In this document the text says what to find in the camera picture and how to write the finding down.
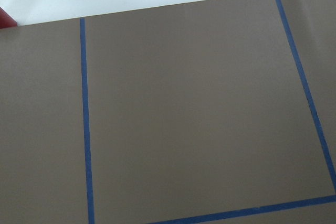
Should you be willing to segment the red cylinder bottle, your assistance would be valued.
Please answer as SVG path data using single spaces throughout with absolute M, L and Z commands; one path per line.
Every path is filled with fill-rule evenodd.
M 2 8 L 0 8 L 0 29 L 17 27 L 17 22 L 7 14 Z

